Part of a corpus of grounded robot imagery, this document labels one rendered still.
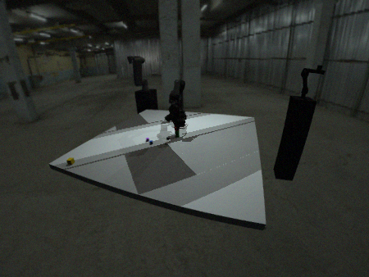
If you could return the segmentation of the small yellow block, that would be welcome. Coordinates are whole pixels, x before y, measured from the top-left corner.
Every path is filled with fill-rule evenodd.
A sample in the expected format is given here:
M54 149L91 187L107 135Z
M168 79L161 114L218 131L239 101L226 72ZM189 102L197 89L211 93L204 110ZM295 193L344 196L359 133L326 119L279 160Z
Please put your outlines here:
M66 160L66 162L68 163L68 165L74 164L74 162L75 162L74 157L69 157L69 159Z

